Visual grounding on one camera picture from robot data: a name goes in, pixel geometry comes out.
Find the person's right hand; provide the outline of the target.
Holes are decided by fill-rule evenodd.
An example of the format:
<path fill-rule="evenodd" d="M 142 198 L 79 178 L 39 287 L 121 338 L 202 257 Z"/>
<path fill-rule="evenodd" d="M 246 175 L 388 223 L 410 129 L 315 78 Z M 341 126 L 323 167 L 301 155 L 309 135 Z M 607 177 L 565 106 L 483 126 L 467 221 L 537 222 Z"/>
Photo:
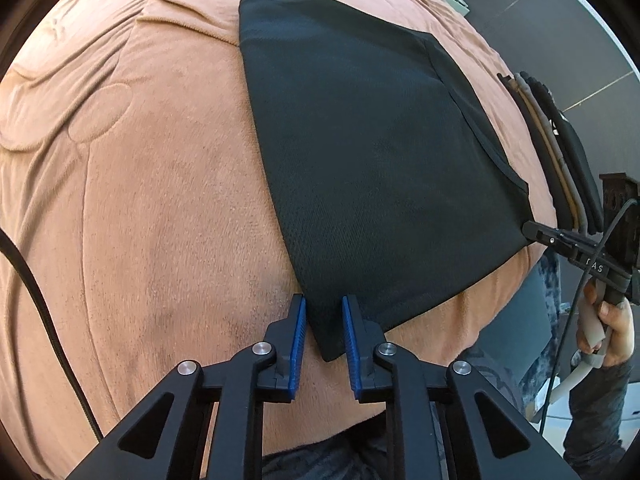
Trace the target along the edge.
<path fill-rule="evenodd" d="M 595 368 L 626 363 L 634 354 L 634 316 L 628 299 L 618 304 L 603 299 L 605 286 L 594 278 L 578 301 L 576 342 L 582 359 Z"/>

